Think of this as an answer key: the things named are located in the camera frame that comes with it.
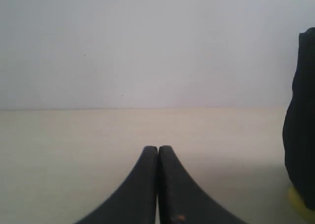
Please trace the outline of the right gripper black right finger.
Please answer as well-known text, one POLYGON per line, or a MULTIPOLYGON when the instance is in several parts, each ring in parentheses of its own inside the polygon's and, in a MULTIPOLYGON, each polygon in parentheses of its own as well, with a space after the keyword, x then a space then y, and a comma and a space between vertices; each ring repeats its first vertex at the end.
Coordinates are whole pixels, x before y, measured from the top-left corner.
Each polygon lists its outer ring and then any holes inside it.
POLYGON ((244 223, 201 189, 171 146, 161 146, 158 152, 157 198, 161 224, 244 223))

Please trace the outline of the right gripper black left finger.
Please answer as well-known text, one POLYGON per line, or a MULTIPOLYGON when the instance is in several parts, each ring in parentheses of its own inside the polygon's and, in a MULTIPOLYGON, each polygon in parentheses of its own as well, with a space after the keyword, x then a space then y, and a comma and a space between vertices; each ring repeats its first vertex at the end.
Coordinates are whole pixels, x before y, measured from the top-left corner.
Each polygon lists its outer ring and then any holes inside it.
POLYGON ((158 149, 144 147, 124 182, 79 224, 154 224, 158 149))

